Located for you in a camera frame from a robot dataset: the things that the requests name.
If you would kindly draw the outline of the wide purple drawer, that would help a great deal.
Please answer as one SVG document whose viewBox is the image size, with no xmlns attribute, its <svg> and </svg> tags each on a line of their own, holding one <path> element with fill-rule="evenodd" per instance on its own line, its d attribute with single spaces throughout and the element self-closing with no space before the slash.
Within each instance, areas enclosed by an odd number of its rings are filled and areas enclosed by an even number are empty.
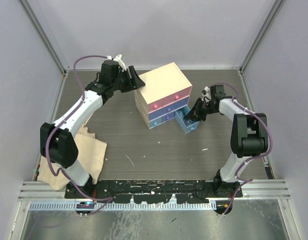
<svg viewBox="0 0 308 240">
<path fill-rule="evenodd" d="M 160 118 L 163 115 L 169 114 L 182 107 L 185 107 L 188 104 L 188 101 L 189 101 L 189 96 L 149 113 L 148 114 L 149 121 Z"/>
</svg>

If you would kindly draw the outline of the light blue drawer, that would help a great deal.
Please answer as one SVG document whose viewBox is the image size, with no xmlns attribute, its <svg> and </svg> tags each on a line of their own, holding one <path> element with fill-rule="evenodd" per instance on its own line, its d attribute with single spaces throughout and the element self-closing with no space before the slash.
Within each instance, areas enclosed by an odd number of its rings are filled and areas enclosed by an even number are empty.
<svg viewBox="0 0 308 240">
<path fill-rule="evenodd" d="M 199 122 L 192 120 L 185 120 L 184 117 L 190 112 L 190 108 L 186 105 L 185 107 L 175 111 L 174 118 L 184 131 L 185 134 L 197 129 Z"/>
<path fill-rule="evenodd" d="M 152 129 L 162 123 L 162 118 L 157 118 L 149 122 L 149 129 Z"/>
</svg>

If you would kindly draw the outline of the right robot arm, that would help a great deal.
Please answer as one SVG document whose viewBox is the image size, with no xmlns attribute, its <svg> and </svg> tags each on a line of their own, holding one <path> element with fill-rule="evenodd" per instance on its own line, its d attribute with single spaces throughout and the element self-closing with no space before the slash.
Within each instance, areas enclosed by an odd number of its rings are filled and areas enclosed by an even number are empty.
<svg viewBox="0 0 308 240">
<path fill-rule="evenodd" d="M 238 189 L 238 181 L 242 180 L 240 176 L 247 165 L 271 150 L 266 115 L 243 107 L 235 96 L 225 93 L 224 85 L 206 86 L 201 97 L 183 117 L 186 122 L 199 122 L 205 121 L 208 115 L 219 113 L 232 122 L 231 155 L 213 178 L 213 191 L 219 197 L 226 196 L 231 189 Z"/>
</svg>

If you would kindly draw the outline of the small purple drawer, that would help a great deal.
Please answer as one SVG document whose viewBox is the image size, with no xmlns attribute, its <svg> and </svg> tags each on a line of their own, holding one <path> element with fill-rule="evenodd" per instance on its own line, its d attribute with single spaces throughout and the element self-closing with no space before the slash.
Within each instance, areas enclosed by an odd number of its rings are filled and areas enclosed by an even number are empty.
<svg viewBox="0 0 308 240">
<path fill-rule="evenodd" d="M 163 123 L 173 119 L 174 118 L 174 114 L 175 114 L 175 112 L 173 111 L 173 112 L 170 112 L 170 113 L 162 116 L 161 117 L 161 123 L 163 124 Z"/>
</svg>

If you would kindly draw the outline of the large pink drawer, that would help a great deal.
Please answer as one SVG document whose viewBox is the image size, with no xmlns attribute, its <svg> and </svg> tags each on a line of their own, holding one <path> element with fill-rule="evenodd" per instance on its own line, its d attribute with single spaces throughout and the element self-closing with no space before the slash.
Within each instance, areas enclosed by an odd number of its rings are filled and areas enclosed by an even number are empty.
<svg viewBox="0 0 308 240">
<path fill-rule="evenodd" d="M 167 97 L 165 97 L 163 99 L 163 105 L 166 106 L 166 105 L 169 105 L 173 102 L 179 101 L 180 99 L 183 99 L 183 98 L 190 96 L 191 90 L 192 90 L 192 87 L 190 86 L 190 87 L 187 87 L 183 90 L 180 90 L 178 92 L 175 92 L 175 93 L 168 95 Z"/>
</svg>

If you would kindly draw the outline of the cream drawer cabinet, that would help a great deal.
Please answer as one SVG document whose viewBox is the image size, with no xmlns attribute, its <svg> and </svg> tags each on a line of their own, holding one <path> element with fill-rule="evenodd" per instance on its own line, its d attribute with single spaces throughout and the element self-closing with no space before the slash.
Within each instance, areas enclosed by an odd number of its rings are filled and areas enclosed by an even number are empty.
<svg viewBox="0 0 308 240">
<path fill-rule="evenodd" d="M 174 62 L 143 73 L 140 75 L 140 79 L 146 85 L 135 90 L 134 97 L 136 107 L 148 128 L 148 104 L 163 100 L 168 95 L 187 87 L 192 87 L 191 82 Z"/>
</svg>

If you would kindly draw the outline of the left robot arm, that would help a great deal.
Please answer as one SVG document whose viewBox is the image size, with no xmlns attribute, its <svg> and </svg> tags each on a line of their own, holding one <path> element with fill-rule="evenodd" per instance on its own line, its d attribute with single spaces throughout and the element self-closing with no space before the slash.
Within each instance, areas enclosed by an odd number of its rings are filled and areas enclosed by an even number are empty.
<svg viewBox="0 0 308 240">
<path fill-rule="evenodd" d="M 82 198 L 89 198 L 94 192 L 92 176 L 87 173 L 78 160 L 79 150 L 74 137 L 83 123 L 109 98 L 115 91 L 127 93 L 144 87 L 145 83 L 129 67 L 117 59 L 107 59 L 101 65 L 95 80 L 83 88 L 78 101 L 54 123 L 44 123 L 40 128 L 40 151 L 47 159 L 49 167 L 59 166 L 51 170 L 54 176 L 63 173 L 76 186 L 76 193 Z"/>
</svg>

